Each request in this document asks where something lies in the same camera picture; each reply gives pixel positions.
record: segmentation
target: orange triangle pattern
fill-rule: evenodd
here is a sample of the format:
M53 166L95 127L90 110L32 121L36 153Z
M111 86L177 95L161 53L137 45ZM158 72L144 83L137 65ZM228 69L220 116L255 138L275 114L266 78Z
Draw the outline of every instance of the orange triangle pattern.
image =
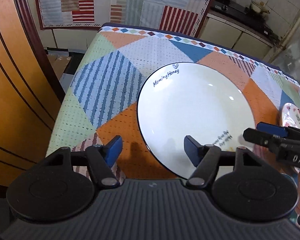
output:
M241 91L250 79L227 55L222 55L215 51L200 59L197 63L219 71L230 79Z
M251 107L256 125L259 122L277 123L277 108L252 79L249 79L242 93Z
M103 35L108 41L110 41L116 49L146 37L142 35L131 35L126 33L111 33L111 32L101 32L100 34Z
M149 152L141 137L137 123L137 104L126 110L97 129L103 142L121 135L123 150L117 160L118 166L132 179L171 179L176 176L164 168Z

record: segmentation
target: patterned tablecloth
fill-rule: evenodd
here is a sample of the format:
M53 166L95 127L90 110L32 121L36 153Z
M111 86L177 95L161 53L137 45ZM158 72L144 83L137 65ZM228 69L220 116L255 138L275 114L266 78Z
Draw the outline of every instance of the patterned tablecloth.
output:
M66 93L47 154L62 146L83 150L121 135L118 165L128 177L175 177L146 148L136 116L136 100L146 78L175 62L197 62L229 78L246 97L256 123L277 123L287 102L300 108L298 83L274 66L181 34L103 26ZM263 147L255 147L255 153L273 158ZM116 165L113 170L120 176ZM86 174L83 167L77 171Z
M200 32L210 0L37 0L44 28L100 27L112 22L180 32Z

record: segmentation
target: floor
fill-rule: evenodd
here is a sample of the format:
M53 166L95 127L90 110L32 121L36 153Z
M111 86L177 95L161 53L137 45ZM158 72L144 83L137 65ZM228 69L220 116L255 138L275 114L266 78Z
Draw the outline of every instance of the floor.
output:
M59 55L71 57L71 60L60 78L60 84L65 92L67 92L73 76L84 56L84 53L68 51L68 49L47 48L46 53L49 55Z

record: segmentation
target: table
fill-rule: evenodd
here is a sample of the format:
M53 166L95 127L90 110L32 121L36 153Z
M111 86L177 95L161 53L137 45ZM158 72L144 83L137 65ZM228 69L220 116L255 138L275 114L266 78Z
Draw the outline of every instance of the table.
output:
M136 116L137 96L146 78L174 62L197 62L229 78L249 102L256 124L277 123L278 110L287 102L300 108L299 84L278 67L181 33L106 24L66 93L47 155L62 146L84 150L121 135L123 151L117 163L127 177L174 178L146 148ZM255 146L254 152L277 165L265 148ZM85 167L75 170L88 176ZM117 164L113 172L122 182L124 173Z

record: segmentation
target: cardboard box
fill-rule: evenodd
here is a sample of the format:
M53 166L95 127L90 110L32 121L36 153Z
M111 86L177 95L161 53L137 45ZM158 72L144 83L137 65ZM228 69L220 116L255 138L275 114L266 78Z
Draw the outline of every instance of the cardboard box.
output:
M59 80L64 70L66 69L67 65L69 64L71 57L58 56L58 55L47 55L47 57Z

